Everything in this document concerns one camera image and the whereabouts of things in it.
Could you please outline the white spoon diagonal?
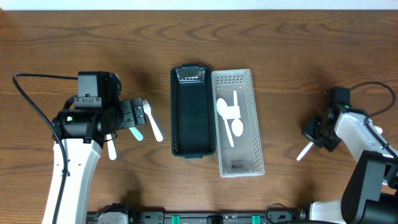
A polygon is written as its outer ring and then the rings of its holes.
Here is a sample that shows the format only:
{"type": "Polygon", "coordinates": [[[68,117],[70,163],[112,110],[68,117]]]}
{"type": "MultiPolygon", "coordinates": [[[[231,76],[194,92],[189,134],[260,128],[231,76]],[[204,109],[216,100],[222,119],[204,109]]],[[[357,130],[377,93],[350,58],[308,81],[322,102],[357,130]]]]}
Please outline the white spoon diagonal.
{"type": "Polygon", "coordinates": [[[313,146],[313,142],[309,142],[300,152],[300,154],[297,156],[296,160],[300,161],[305,155],[306,153],[312,148],[313,146]]]}

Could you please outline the white spoon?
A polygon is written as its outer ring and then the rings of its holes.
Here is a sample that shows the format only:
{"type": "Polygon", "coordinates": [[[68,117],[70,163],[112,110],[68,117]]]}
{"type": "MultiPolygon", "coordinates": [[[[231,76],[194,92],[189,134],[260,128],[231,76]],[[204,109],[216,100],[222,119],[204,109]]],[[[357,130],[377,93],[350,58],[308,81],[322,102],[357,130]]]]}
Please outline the white spoon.
{"type": "Polygon", "coordinates": [[[235,118],[234,118],[233,122],[231,123],[231,125],[232,125],[233,134],[236,137],[240,137],[243,133],[244,127],[243,127],[243,122],[240,120],[240,108],[238,105],[237,91],[233,92],[233,101],[234,101],[235,118]]]}
{"type": "Polygon", "coordinates": [[[217,112],[219,113],[219,115],[222,117],[223,121],[224,121],[224,125],[226,127],[226,134],[228,137],[228,141],[231,147],[234,147],[234,142],[233,142],[233,138],[231,135],[231,130],[229,128],[229,124],[227,121],[227,115],[228,115],[228,105],[225,102],[225,100],[223,98],[218,98],[217,102],[216,102],[216,107],[217,107],[217,112]]]}

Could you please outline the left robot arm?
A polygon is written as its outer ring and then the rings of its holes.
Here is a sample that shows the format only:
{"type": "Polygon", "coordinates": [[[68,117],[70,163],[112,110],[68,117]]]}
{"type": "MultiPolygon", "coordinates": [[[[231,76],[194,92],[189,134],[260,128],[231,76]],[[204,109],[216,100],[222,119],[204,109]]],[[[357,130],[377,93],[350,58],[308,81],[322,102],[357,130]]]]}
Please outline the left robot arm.
{"type": "Polygon", "coordinates": [[[53,176],[44,223],[85,223],[91,184],[104,146],[117,158],[117,131],[145,124],[141,98],[120,100],[121,81],[111,72],[79,72],[78,93],[71,96],[52,120],[56,130],[53,176]]]}

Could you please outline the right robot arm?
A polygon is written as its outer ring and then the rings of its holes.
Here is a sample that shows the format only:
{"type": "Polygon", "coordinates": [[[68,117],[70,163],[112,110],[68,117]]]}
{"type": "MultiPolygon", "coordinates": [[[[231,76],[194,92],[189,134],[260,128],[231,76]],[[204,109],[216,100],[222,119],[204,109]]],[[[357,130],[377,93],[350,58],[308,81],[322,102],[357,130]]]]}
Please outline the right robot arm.
{"type": "Polygon", "coordinates": [[[363,110],[328,109],[302,129],[313,146],[332,151],[343,142],[356,167],[339,200],[313,202],[307,218],[323,223],[397,223],[397,195],[381,192],[384,184],[397,188],[397,151],[381,136],[363,110]]]}

